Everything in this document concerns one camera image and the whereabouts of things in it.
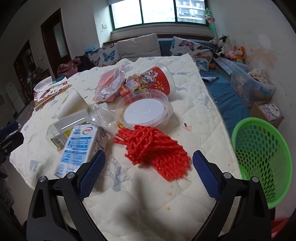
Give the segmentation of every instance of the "milk carton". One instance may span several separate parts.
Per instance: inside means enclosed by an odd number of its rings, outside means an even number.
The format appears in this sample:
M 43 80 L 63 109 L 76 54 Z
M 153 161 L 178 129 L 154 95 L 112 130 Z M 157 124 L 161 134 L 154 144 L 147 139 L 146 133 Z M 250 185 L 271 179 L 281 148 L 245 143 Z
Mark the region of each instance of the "milk carton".
M 74 126 L 55 175 L 64 177 L 68 172 L 76 172 L 83 163 L 89 162 L 98 150 L 104 151 L 107 141 L 105 130 L 99 126 Z

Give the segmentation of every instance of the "wooden door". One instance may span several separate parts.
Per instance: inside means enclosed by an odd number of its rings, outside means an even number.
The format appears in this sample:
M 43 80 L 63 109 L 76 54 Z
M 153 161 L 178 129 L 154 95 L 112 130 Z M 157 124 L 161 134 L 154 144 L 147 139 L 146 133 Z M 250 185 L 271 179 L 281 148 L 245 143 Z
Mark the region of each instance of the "wooden door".
M 19 52 L 13 66 L 22 87 L 22 93 L 26 102 L 29 103 L 34 97 L 31 81 L 27 81 L 27 77 L 36 70 L 29 40 Z
M 59 65 L 71 61 L 63 29 L 61 9 L 58 9 L 41 25 L 41 32 L 50 66 L 57 78 Z

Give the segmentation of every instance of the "red container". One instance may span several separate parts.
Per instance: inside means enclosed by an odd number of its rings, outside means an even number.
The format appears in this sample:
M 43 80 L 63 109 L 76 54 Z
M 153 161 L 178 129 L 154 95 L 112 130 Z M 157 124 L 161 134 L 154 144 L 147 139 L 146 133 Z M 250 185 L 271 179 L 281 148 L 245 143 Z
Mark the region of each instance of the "red container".
M 144 89 L 159 90 L 168 96 L 176 92 L 175 82 L 170 71 L 161 63 L 157 63 L 153 68 L 121 86 L 119 93 L 124 97 L 130 93 L 136 95 L 138 91 Z

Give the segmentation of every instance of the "pillow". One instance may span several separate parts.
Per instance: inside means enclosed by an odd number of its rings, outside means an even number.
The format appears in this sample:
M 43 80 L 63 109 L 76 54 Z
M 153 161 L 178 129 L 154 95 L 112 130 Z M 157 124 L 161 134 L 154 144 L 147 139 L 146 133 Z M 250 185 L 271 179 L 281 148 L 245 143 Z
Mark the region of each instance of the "pillow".
M 209 71 L 209 64 L 213 59 L 213 49 L 190 40 L 174 37 L 170 47 L 171 56 L 181 56 L 189 53 L 196 66 L 201 71 Z
M 97 67 L 114 65 L 121 60 L 116 43 L 103 46 L 102 48 L 96 49 L 94 51 L 90 51 L 87 53 L 87 57 Z
M 136 61 L 140 57 L 161 56 L 157 34 L 118 41 L 117 45 L 121 58 L 131 61 Z

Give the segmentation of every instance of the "window frame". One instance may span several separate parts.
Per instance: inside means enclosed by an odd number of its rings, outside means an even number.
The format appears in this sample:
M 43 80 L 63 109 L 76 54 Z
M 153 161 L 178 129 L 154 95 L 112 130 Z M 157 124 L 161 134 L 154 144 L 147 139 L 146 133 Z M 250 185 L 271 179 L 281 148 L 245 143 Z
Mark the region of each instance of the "window frame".
M 144 23 L 143 10 L 142 10 L 142 1 L 139 0 L 142 23 L 140 23 L 140 24 L 134 24 L 134 25 L 129 25 L 129 26 L 126 26 L 126 27 L 121 27 L 121 28 L 115 28 L 114 17 L 113 17 L 113 12 L 112 12 L 112 6 L 109 5 L 109 11 L 110 11 L 110 17 L 111 17 L 112 29 L 113 29 L 113 31 L 116 31 L 116 30 L 121 30 L 121 29 L 125 29 L 125 28 L 132 28 L 132 27 L 138 27 L 138 26 L 156 25 L 156 24 L 174 24 L 174 23 L 177 23 L 177 24 L 184 24 L 184 25 L 194 25 L 194 26 L 209 27 L 209 23 L 208 23 L 207 21 L 206 21 L 205 24 L 202 24 L 202 23 L 185 22 L 185 21 L 178 21 L 176 1 L 178 1 L 178 0 L 173 0 L 173 2 L 174 2 L 174 12 L 175 12 L 175 21 L 174 21 L 174 22 Z M 207 0 L 204 0 L 204 2 L 205 2 L 205 9 L 207 9 L 207 8 L 208 8 L 208 2 L 207 2 Z

